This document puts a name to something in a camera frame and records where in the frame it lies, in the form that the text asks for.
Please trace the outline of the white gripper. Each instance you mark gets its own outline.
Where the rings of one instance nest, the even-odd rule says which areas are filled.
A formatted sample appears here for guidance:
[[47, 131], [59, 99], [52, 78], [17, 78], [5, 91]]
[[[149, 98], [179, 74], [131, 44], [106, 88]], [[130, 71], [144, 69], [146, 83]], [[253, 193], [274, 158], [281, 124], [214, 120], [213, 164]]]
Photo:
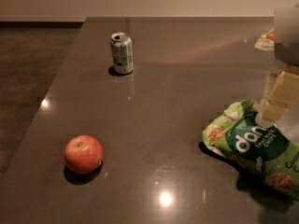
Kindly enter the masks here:
[[[299, 65], [299, 7], [278, 7], [274, 11], [275, 54], [284, 63]], [[282, 70], [266, 95], [260, 114], [278, 121], [299, 100], [299, 67]]]

